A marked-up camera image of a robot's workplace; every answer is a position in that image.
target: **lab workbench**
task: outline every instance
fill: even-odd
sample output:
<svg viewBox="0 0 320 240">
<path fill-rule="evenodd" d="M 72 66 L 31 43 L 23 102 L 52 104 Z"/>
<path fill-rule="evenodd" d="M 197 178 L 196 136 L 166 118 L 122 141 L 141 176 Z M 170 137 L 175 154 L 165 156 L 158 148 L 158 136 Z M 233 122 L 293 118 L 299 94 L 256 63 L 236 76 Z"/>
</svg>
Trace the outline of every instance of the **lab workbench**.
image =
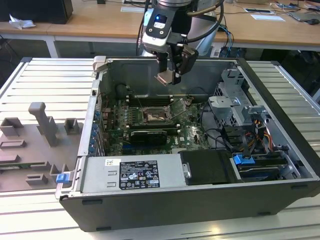
<svg viewBox="0 0 320 240">
<path fill-rule="evenodd" d="M 22 124 L 35 124 L 28 107 L 31 102 L 45 102 L 46 113 L 57 124 L 66 118 L 77 118 L 83 123 L 96 77 L 92 63 L 89 58 L 33 58 L 21 62 L 0 90 L 0 120 L 18 117 Z M 270 62 L 248 63 L 319 155 L 319 106 L 281 66 Z M 261 104 L 249 91 L 257 104 Z M 0 192 L 1 239 L 36 240 L 54 236 L 95 240 L 280 240 L 316 239 L 320 235 L 320 195 L 302 198 L 272 216 L 88 233 L 79 229 L 54 193 L 54 188 Z"/>
</svg>

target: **warning label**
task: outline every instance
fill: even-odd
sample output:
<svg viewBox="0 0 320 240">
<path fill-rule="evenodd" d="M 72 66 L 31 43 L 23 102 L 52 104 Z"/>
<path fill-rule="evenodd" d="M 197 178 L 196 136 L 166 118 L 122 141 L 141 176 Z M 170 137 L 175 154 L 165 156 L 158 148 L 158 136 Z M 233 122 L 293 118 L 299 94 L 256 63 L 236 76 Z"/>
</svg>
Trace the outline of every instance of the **warning label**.
<svg viewBox="0 0 320 240">
<path fill-rule="evenodd" d="M 157 161 L 120 162 L 121 190 L 160 188 Z"/>
</svg>

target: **paper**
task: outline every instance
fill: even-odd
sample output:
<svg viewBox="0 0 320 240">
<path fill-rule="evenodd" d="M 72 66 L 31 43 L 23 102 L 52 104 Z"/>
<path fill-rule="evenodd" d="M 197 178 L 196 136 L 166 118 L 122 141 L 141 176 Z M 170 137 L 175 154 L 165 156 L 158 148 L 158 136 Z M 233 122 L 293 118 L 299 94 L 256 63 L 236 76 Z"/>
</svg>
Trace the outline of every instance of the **paper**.
<svg viewBox="0 0 320 240">
<path fill-rule="evenodd" d="M 145 9 L 143 7 L 132 7 L 132 6 L 122 6 L 121 12 L 125 13 L 144 13 Z"/>
<path fill-rule="evenodd" d="M 20 20 L 20 19 L 14 18 L 11 15 L 10 15 L 10 19 L 11 20 L 9 21 L 9 23 L 15 28 L 20 30 L 22 30 L 22 28 L 33 28 L 36 26 L 34 22 L 31 20 Z"/>
<path fill-rule="evenodd" d="M 254 15 L 254 14 L 251 14 L 251 16 L 252 16 L 255 20 L 268 20 L 268 21 L 285 22 L 285 20 L 284 20 L 282 17 L 279 17 L 279 16 Z"/>
<path fill-rule="evenodd" d="M 104 161 L 104 166 L 119 166 L 121 162 L 120 158 L 107 158 Z"/>
</svg>

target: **wooden desk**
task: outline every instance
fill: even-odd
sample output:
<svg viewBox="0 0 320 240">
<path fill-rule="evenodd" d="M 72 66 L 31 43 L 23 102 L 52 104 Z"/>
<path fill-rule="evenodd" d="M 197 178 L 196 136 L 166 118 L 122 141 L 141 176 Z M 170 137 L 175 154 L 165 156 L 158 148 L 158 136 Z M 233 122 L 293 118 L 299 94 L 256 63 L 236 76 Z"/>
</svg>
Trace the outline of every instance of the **wooden desk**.
<svg viewBox="0 0 320 240">
<path fill-rule="evenodd" d="M 97 4 L 94 0 L 72 0 L 72 4 L 73 15 L 67 24 L 36 23 L 35 28 L 19 30 L 7 22 L 0 22 L 0 34 L 9 39 L 44 40 L 54 58 L 59 56 L 55 41 L 136 42 L 143 16 L 141 12 L 121 12 L 124 5 L 115 2 Z M 225 3 L 226 22 L 234 35 L 234 47 L 320 51 L 320 24 L 298 22 L 279 12 L 278 16 L 285 22 L 255 20 L 251 14 L 258 13 L 244 13 L 244 7 L 272 10 L 268 4 Z M 213 43 L 214 50 L 219 51 L 226 40 L 226 34 L 218 32 Z"/>
<path fill-rule="evenodd" d="M 229 3 L 224 4 L 226 13 L 238 13 L 225 14 L 227 27 L 229 31 L 233 33 L 235 43 L 320 46 L 320 24 L 310 25 L 299 22 L 293 17 L 280 12 L 276 12 L 277 16 L 280 16 L 285 21 L 255 20 L 251 14 L 258 13 L 239 13 L 245 12 L 241 7 L 273 10 L 273 8 L 267 4 L 237 3 L 236 6 Z M 300 2 L 299 5 L 304 7 L 304 2 Z M 217 34 L 217 40 L 220 39 L 221 34 L 222 33 Z"/>
</svg>

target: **white table leg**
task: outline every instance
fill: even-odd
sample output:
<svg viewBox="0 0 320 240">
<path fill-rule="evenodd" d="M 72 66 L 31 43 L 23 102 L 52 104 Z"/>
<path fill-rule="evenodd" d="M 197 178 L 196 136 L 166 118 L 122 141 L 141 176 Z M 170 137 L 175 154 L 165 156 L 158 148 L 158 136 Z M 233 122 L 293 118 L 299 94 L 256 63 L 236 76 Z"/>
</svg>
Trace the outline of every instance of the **white table leg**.
<svg viewBox="0 0 320 240">
<path fill-rule="evenodd" d="M 94 43 L 93 43 L 92 41 L 89 41 L 89 42 L 88 42 L 88 45 L 89 45 L 90 54 L 94 54 L 94 53 L 95 53 Z"/>
<path fill-rule="evenodd" d="M 48 47 L 51 58 L 60 58 L 60 54 L 55 45 L 55 38 L 53 36 L 47 36 L 45 38 L 46 46 Z"/>
</svg>

